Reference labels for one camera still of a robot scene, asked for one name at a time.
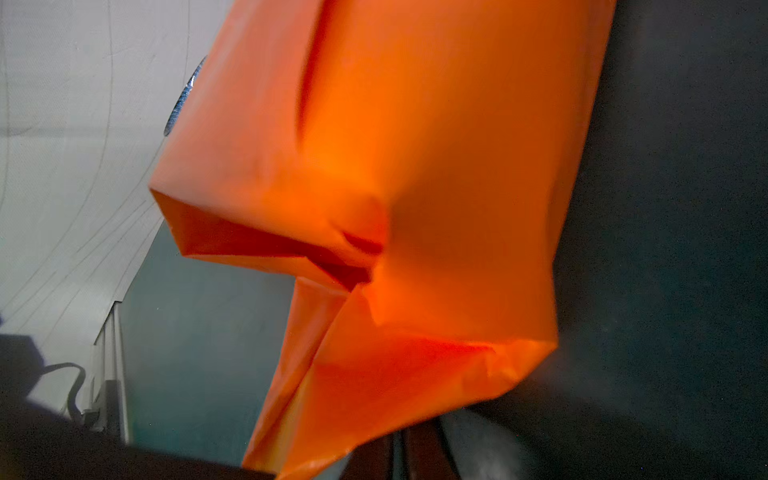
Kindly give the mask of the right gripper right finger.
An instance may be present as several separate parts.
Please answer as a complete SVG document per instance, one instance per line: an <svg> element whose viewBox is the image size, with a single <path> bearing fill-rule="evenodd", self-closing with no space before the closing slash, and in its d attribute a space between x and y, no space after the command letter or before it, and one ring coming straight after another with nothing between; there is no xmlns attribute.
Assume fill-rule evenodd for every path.
<svg viewBox="0 0 768 480"><path fill-rule="evenodd" d="M410 480L459 480L439 417L407 427L403 452Z"/></svg>

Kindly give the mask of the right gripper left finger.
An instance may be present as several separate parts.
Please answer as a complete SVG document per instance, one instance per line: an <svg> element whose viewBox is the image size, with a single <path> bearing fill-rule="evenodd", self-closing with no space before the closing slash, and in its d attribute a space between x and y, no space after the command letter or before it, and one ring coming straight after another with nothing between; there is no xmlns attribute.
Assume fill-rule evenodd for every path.
<svg viewBox="0 0 768 480"><path fill-rule="evenodd" d="M394 435L389 434L357 447L349 456L340 480L391 480L394 466Z"/></svg>

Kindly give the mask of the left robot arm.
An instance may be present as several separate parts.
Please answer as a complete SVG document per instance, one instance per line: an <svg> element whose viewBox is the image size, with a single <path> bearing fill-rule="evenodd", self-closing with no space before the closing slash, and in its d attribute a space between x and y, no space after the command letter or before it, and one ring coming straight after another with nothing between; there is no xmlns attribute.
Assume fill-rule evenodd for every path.
<svg viewBox="0 0 768 480"><path fill-rule="evenodd" d="M272 479L272 474L143 450L27 400L44 369L27 336L1 337L3 479Z"/></svg>

